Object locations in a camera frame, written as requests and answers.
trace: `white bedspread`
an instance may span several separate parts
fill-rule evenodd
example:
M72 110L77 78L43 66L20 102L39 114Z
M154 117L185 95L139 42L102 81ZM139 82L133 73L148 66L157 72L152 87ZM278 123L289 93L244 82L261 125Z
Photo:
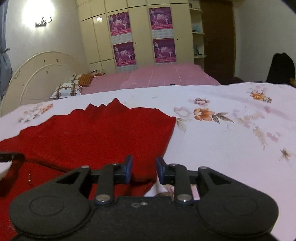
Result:
M24 111L35 106L27 105L0 118L0 141L53 115L114 98L129 108L158 108L176 116L165 161L191 170L208 166L267 193L279 206L272 234L282 241L296 237L296 89L290 86L242 83L103 92L43 103L39 109L53 107L21 123Z

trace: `pink poster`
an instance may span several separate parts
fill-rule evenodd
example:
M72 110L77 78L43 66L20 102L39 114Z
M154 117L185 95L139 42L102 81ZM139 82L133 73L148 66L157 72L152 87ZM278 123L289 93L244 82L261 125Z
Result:
M131 25L128 12L122 12L109 17L111 36L131 33Z
M133 42L113 45L116 67L136 64Z
M176 51L174 39L154 39L155 62L174 63L176 62Z
M151 29L172 29L173 21L170 7L150 8Z

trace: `light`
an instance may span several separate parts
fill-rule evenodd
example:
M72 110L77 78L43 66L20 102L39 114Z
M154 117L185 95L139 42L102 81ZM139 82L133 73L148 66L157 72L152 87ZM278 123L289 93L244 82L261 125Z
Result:
M47 23L54 16L54 6L50 0L28 0L22 14L22 23L35 29L35 22L41 22L42 17Z

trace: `red cloth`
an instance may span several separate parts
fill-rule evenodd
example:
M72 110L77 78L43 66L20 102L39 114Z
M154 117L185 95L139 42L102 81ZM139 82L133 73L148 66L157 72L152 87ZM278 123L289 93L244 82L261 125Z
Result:
M114 99L107 106L90 104L86 110L53 116L0 142L0 151L23 153L29 161L14 163L0 182L0 222L2 230L7 230L4 240L14 235L8 231L8 206L17 195L82 165L100 169L123 162L131 154L131 184L116 185L115 195L144 195L156 181L155 158L164 154L175 121L158 109L129 109Z

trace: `white wall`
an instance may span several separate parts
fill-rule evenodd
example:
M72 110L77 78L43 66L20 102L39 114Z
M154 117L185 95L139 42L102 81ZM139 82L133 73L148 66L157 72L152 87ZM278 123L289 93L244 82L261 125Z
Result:
M28 1L31 0L9 0L8 4L6 42L13 71L44 51L66 53L87 69L76 0L50 0L54 7L53 21L39 28L23 19Z
M285 52L296 63L296 14L281 0L234 1L235 77L265 81L272 57Z

